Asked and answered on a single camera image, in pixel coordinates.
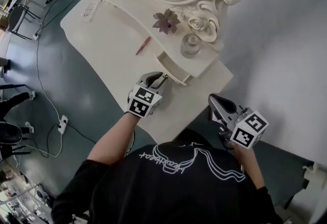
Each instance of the white dressing table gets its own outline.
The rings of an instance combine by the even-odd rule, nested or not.
[[[92,20],[83,22],[81,15],[87,5],[98,1]],[[61,21],[69,42],[97,72],[123,110],[129,91],[142,74],[163,71],[169,75],[171,83],[160,106],[138,124],[157,143],[173,140],[207,107],[209,94],[221,92],[232,79],[219,61],[223,48],[220,37],[227,6],[239,0],[173,1],[81,0]],[[181,20],[174,34],[152,28],[156,21],[153,14],[164,13],[166,8],[176,10]],[[203,29],[191,29],[191,18]],[[182,38],[192,32],[202,39],[203,48],[188,59],[181,55],[180,45]],[[148,36],[151,41],[136,56]]]

